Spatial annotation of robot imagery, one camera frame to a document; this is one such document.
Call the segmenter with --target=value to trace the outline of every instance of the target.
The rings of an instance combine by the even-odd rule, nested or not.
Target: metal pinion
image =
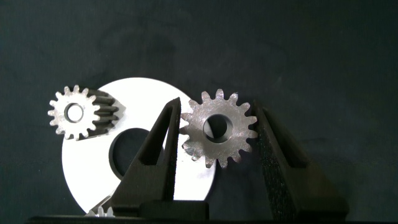
[[[57,125],[55,132],[64,134],[65,139],[79,140],[80,135],[88,138],[104,134],[112,127],[111,122],[117,119],[113,112],[118,108],[112,106],[114,99],[107,93],[87,88],[80,93],[78,85],[73,91],[66,86],[64,92],[64,95],[56,92],[58,101],[50,101],[54,110],[50,110],[48,115],[54,117],[50,125]]]
[[[214,100],[205,91],[201,94],[201,98],[203,101],[201,105],[196,101],[189,101],[193,110],[192,114],[181,114],[182,119],[189,122],[188,126],[180,129],[181,134],[189,135],[183,148],[193,151],[192,160],[194,161],[205,156],[207,168],[210,168],[216,159],[222,168],[228,165],[228,157],[232,157],[235,162],[240,162],[240,149],[251,152],[251,146],[246,139],[257,137],[257,132],[248,128],[250,124],[257,121],[257,118],[244,115],[250,108],[250,104],[243,103],[237,106],[237,93],[233,93],[228,100],[225,100],[221,89],[217,90]],[[224,118],[227,124],[224,136],[218,139],[209,138],[203,129],[206,121],[214,115]]]

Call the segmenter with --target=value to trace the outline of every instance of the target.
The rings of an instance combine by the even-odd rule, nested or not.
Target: gear
[[[114,218],[112,207],[109,207],[105,213],[104,208],[101,206],[98,207],[98,213],[95,213],[94,211],[90,210],[85,216],[86,217],[112,217],[112,218]]]
[[[65,139],[79,140],[80,135],[88,138],[104,134],[113,127],[112,121],[118,119],[113,115],[118,110],[112,106],[115,100],[107,93],[87,88],[80,93],[78,85],[73,91],[66,86],[64,92],[64,95],[60,92],[55,94],[58,101],[50,101],[54,110],[48,114],[54,117],[50,125],[57,125],[55,132],[64,134]]]
[[[237,93],[233,93],[228,100],[225,100],[221,89],[217,90],[214,100],[205,91],[201,93],[201,98],[203,101],[201,105],[196,101],[189,101],[193,110],[192,114],[181,114],[182,119],[189,122],[188,126],[180,129],[181,134],[189,135],[189,139],[182,147],[185,150],[193,150],[192,160],[194,161],[205,156],[207,168],[210,168],[216,159],[222,168],[227,166],[228,157],[232,157],[235,162],[240,162],[240,149],[251,152],[251,146],[246,139],[257,137],[257,132],[248,128],[250,124],[257,121],[257,118],[244,115],[250,108],[250,104],[243,103],[237,106]],[[226,124],[226,131],[219,138],[212,138],[204,130],[206,122],[213,116],[223,119]]]

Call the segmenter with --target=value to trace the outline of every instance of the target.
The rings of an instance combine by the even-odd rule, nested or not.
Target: spur gear
[[[189,101],[193,110],[192,114],[181,114],[182,119],[189,122],[188,126],[180,129],[181,134],[189,135],[189,139],[182,147],[193,151],[193,161],[205,156],[207,168],[210,168],[216,159],[222,168],[228,165],[228,157],[232,157],[235,162],[240,162],[240,149],[251,152],[251,146],[246,139],[257,137],[257,132],[248,127],[255,123],[257,118],[244,115],[250,108],[250,104],[243,103],[237,106],[237,93],[233,93],[228,100],[225,100],[221,89],[217,90],[214,100],[205,91],[201,93],[201,98],[203,101],[201,105],[196,101]],[[206,122],[213,116],[218,116],[226,123],[226,131],[219,138],[209,137],[204,130]]]
[[[55,132],[64,134],[65,139],[79,140],[80,135],[88,138],[105,134],[113,127],[112,121],[118,119],[113,115],[118,110],[112,106],[115,100],[107,93],[88,88],[80,92],[78,85],[75,85],[73,91],[66,86],[64,92],[64,95],[56,92],[58,101],[50,101],[54,110],[48,114],[54,117],[50,125],[57,125]]]
[[[104,208],[101,206],[98,207],[98,213],[95,213],[94,211],[90,210],[85,216],[86,217],[112,217],[112,218],[115,217],[113,215],[112,207],[109,207],[108,210],[106,212],[104,212]]]

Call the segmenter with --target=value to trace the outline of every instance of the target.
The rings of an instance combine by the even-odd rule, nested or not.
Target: small gear
[[[251,152],[251,146],[246,139],[257,137],[257,132],[249,129],[249,125],[254,124],[257,118],[244,115],[250,108],[250,104],[243,103],[237,106],[237,93],[233,93],[228,100],[225,100],[221,89],[217,90],[214,100],[205,91],[201,93],[201,98],[203,101],[201,105],[196,101],[189,101],[193,110],[192,114],[181,114],[182,119],[189,122],[188,126],[180,129],[181,134],[189,135],[189,139],[182,147],[193,151],[192,160],[194,161],[205,156],[207,168],[210,168],[216,159],[222,168],[228,165],[228,157],[232,157],[235,162],[240,162],[240,149]],[[210,137],[204,130],[206,122],[213,116],[223,119],[226,124],[226,131],[219,138]]]
[[[112,217],[112,218],[115,217],[113,215],[112,207],[109,207],[108,210],[106,212],[104,212],[104,208],[101,206],[98,207],[98,213],[95,213],[94,211],[90,210],[85,216],[86,217]]]
[[[79,140],[104,134],[113,127],[112,121],[118,117],[113,115],[118,110],[112,106],[114,98],[99,90],[85,88],[81,93],[79,86],[75,85],[73,91],[64,88],[65,94],[56,92],[58,101],[51,100],[50,105],[54,110],[48,112],[54,119],[51,126],[57,125],[57,134],[64,134],[65,139]]]

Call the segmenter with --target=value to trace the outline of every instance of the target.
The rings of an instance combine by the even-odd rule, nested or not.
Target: gear tooth
[[[88,211],[88,213],[85,216],[87,216],[87,217],[95,217],[95,212],[90,210],[90,211]]]
[[[88,94],[88,88],[85,88],[81,93],[82,93],[83,95],[87,96],[87,94]]]
[[[84,138],[88,138],[88,131],[85,130],[81,133],[83,135]]]
[[[226,159],[218,159],[218,162],[220,163],[221,168],[226,168],[228,165],[228,161]]]
[[[189,106],[194,110],[199,104],[195,100],[189,100]]]
[[[206,160],[205,163],[206,163],[206,167],[207,167],[207,168],[210,168],[210,167],[214,164],[214,159],[210,159],[210,158],[207,158],[207,157],[206,157],[205,160]]]
[[[67,87],[67,86],[63,87],[63,92],[64,92],[65,94],[70,93],[69,87]]]
[[[57,130],[55,130],[56,134],[62,134],[63,133],[63,129],[61,127],[58,127]]]
[[[91,97],[89,97],[88,99],[89,99],[91,102],[94,102],[95,99],[97,99],[97,97],[96,97],[96,96],[91,96]]]
[[[57,122],[56,122],[56,120],[55,120],[55,119],[54,119],[54,120],[51,120],[51,121],[50,121],[50,125],[51,125],[51,126],[55,126],[55,125],[57,125]]]
[[[237,163],[240,163],[242,160],[242,157],[241,157],[241,155],[239,155],[238,151],[236,151],[236,153],[231,157],[232,157],[233,161],[235,161]]]
[[[197,161],[203,156],[203,150],[193,147],[192,160]]]
[[[247,118],[248,124],[254,124],[255,122],[257,122],[257,117],[255,116],[249,116]]]
[[[248,134],[246,135],[248,138],[257,138],[258,134],[257,132],[253,131],[253,130],[248,130]]]
[[[56,104],[57,102],[55,101],[55,100],[50,100],[50,106],[52,106],[52,107],[55,107],[55,104]]]
[[[94,111],[99,111],[101,109],[101,106],[100,105],[95,105],[94,106]]]
[[[113,209],[112,207],[109,207],[108,210],[106,211],[106,216],[107,217],[112,217],[113,216]]]
[[[65,132],[65,135],[64,135],[63,137],[64,137],[66,140],[71,139],[70,133],[68,133],[68,132]]]
[[[98,207],[98,216],[103,217],[104,216],[104,208],[102,206]]]
[[[189,149],[189,148],[191,148],[190,142],[186,141],[184,144],[182,144],[182,148],[183,148],[183,149]]]
[[[201,100],[203,102],[210,101],[211,100],[210,95],[206,91],[203,91],[201,93]]]
[[[61,99],[62,98],[62,93],[60,93],[60,92],[56,92],[55,93],[55,97],[57,97],[57,99],[59,100],[59,99]]]
[[[99,121],[100,119],[101,117],[96,114],[93,116],[93,121]]]
[[[243,151],[245,151],[245,152],[251,152],[252,151],[252,147],[249,145],[249,143],[246,143],[244,146],[243,146]]]
[[[244,110],[244,112],[246,112],[250,108],[250,104],[249,103],[243,103],[239,107],[242,108]]]
[[[231,96],[229,97],[228,101],[230,101],[234,105],[236,105],[236,102],[238,101],[238,93],[232,93]]]
[[[91,124],[89,129],[92,131],[95,131],[97,129],[97,127],[94,124]]]
[[[79,90],[80,90],[79,85],[75,85],[75,86],[73,87],[73,92],[74,92],[74,93],[79,93]]]
[[[216,92],[216,99],[224,99],[224,91],[222,89],[218,89]]]
[[[180,128],[180,134],[188,134],[188,126]]]
[[[182,113],[182,114],[181,114],[181,118],[182,118],[184,121],[190,121],[191,118],[192,118],[192,114],[190,114],[190,113]]]

